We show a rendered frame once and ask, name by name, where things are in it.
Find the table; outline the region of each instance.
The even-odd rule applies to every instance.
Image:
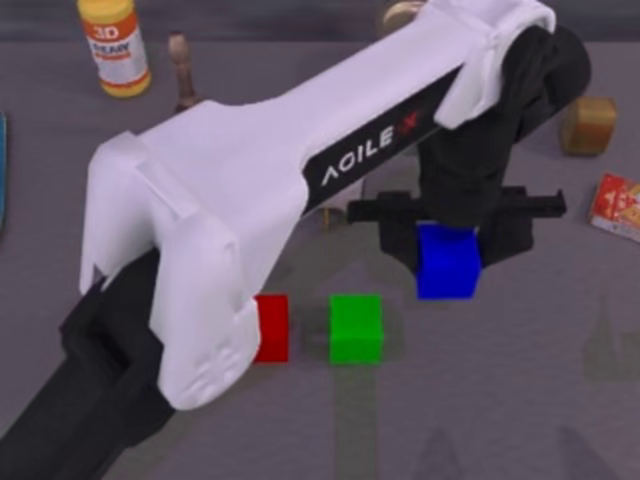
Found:
[[[361,47],[198,43],[195,82],[218,101],[253,102]],[[101,93],[84,43],[0,44],[0,109],[12,130],[3,430],[62,359],[57,328],[79,298],[95,148],[155,125],[176,102],[164,44],[148,49],[152,89],[118,101]],[[638,478],[640,245],[587,226],[585,215],[603,172],[640,179],[640,44],[589,50],[588,93],[614,96],[619,124],[597,159],[563,158],[556,121],[516,149],[507,183],[532,194],[563,188],[569,204],[565,218],[537,223],[535,251],[488,269],[473,301],[421,303],[410,275],[379,252],[375,226],[322,233],[311,217],[267,285],[290,297],[290,364],[252,368],[219,401],[124,455],[106,480]],[[390,162],[367,195],[413,187],[416,169],[410,155]],[[383,296],[388,360],[378,368],[332,368],[311,340],[326,325],[328,295],[349,292]]]

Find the black label panel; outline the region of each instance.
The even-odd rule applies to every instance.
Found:
[[[304,214],[317,208],[387,160],[438,130],[434,122],[459,68],[342,138],[306,164]]]

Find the red cube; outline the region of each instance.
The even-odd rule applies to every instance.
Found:
[[[254,363],[289,361],[289,300],[286,295],[256,295],[262,341]]]

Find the bottle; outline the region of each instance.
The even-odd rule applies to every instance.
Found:
[[[151,72],[133,0],[77,0],[105,92],[118,98],[144,92]]]

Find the robotic arm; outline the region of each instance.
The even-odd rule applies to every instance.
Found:
[[[228,390],[260,343],[253,297],[298,221],[408,147],[421,153],[420,208],[445,224],[481,224],[499,208],[513,143],[588,77],[581,43],[535,0],[430,0],[411,24],[279,97],[205,101],[101,145],[89,167],[85,297],[62,328],[69,356],[85,367],[61,370],[0,442],[0,477],[101,478],[117,452],[175,410]],[[97,283],[96,268],[105,276]],[[132,335],[155,357],[140,358]],[[102,379],[119,446],[91,460],[85,452],[73,460],[83,467],[66,471],[59,447],[43,447],[48,473],[18,476],[20,439],[36,434],[45,397],[63,395],[78,375]],[[146,423],[132,413],[145,410],[143,397],[156,414]],[[98,415],[104,404],[91,401],[84,412]]]

